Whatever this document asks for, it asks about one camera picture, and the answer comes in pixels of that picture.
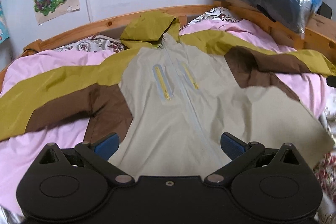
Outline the floral patterned pillow left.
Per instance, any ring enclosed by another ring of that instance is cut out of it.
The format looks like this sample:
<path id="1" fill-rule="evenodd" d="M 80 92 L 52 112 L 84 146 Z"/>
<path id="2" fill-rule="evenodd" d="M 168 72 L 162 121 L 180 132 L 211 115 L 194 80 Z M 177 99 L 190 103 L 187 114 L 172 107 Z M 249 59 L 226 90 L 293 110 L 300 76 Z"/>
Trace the floral patterned pillow left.
<path id="1" fill-rule="evenodd" d="M 67 44 L 65 46 L 54 49 L 57 52 L 64 52 L 70 50 L 83 51 L 83 52 L 100 52 L 111 51 L 112 53 L 119 53 L 126 50 L 127 47 L 120 42 L 119 39 L 113 39 L 104 35 L 94 35 L 81 39 L 77 42 Z"/>

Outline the blue anime poster left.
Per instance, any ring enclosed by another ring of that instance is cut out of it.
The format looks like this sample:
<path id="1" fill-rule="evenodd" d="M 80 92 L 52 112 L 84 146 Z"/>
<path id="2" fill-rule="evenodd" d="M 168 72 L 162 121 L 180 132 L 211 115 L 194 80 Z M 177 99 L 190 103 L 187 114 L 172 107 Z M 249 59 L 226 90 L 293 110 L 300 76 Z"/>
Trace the blue anime poster left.
<path id="1" fill-rule="evenodd" d="M 7 28 L 6 19 L 3 13 L 2 5 L 0 3 L 0 43 L 4 42 L 9 37 L 10 37 L 9 30 Z"/>

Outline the floral patterned pillow right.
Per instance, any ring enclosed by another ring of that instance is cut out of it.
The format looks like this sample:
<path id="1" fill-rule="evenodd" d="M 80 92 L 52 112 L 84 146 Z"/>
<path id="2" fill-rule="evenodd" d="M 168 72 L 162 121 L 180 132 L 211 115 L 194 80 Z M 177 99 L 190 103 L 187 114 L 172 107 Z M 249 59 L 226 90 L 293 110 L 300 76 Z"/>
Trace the floral patterned pillow right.
<path id="1" fill-rule="evenodd" d="M 240 22 L 241 18 L 239 18 L 237 15 L 230 12 L 230 10 L 224 7 L 215 7 L 205 12 L 204 14 L 199 15 L 192 21 L 186 23 L 179 30 L 181 31 L 191 24 L 196 24 L 204 20 L 219 20 L 219 21 L 224 21 L 224 22 L 229 22 L 229 23 L 237 23 L 237 22 Z"/>

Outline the floral patterned pillow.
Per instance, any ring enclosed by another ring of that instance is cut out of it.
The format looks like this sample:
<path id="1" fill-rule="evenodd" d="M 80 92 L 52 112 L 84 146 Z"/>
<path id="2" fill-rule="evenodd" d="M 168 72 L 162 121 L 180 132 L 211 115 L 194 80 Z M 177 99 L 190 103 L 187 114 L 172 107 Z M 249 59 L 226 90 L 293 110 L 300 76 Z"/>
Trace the floral patterned pillow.
<path id="1" fill-rule="evenodd" d="M 81 39 L 77 42 L 67 44 L 65 46 L 54 49 L 57 52 L 64 52 L 70 50 L 83 51 L 83 52 L 100 52 L 111 51 L 112 53 L 119 53 L 126 50 L 127 47 L 120 42 L 119 39 L 113 39 L 104 35 L 94 35 Z"/>
<path id="2" fill-rule="evenodd" d="M 199 15 L 192 21 L 186 23 L 179 30 L 181 31 L 191 24 L 196 24 L 204 20 L 219 20 L 219 21 L 224 21 L 224 22 L 229 22 L 229 23 L 237 23 L 237 22 L 240 22 L 241 18 L 239 18 L 237 15 L 230 12 L 230 10 L 224 7 L 215 7 L 205 12 L 204 14 Z"/>

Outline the floral quilt at bedside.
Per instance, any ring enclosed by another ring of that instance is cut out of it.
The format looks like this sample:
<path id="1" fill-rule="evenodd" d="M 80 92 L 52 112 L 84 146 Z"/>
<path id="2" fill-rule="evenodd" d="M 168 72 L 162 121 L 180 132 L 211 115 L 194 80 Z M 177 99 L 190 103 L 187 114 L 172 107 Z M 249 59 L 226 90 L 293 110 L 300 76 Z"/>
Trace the floral quilt at bedside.
<path id="1" fill-rule="evenodd" d="M 325 107 L 319 120 L 335 142 L 335 109 Z M 335 223 L 335 144 L 315 166 L 314 173 L 323 190 L 317 219 L 319 223 Z"/>

